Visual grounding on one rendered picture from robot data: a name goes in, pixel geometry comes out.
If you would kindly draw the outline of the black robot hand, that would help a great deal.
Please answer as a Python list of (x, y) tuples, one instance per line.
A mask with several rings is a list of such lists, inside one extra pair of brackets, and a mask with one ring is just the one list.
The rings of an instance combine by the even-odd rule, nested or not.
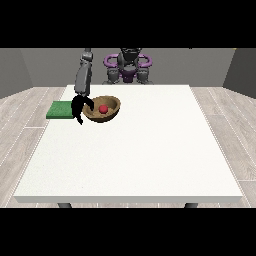
[(90, 110), (94, 110), (94, 102), (87, 96), (76, 95), (71, 102), (72, 116), (77, 119), (80, 124), (83, 124), (81, 113), (84, 105), (88, 105)]

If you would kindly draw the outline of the brown wooden bowl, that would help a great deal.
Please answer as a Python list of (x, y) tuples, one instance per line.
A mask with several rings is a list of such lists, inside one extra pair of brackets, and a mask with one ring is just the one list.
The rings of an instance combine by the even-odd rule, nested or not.
[[(83, 114), (91, 121), (104, 123), (112, 120), (119, 112), (121, 102), (114, 96), (98, 96), (93, 98), (94, 110), (91, 110), (88, 105), (83, 107)], [(101, 105), (106, 105), (108, 111), (102, 114), (99, 111)]]

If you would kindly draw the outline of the green square pad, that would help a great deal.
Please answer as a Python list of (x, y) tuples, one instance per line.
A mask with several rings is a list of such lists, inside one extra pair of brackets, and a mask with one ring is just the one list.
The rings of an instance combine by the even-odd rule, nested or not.
[(72, 108), (70, 101), (53, 101), (47, 114), (47, 119), (72, 119)]

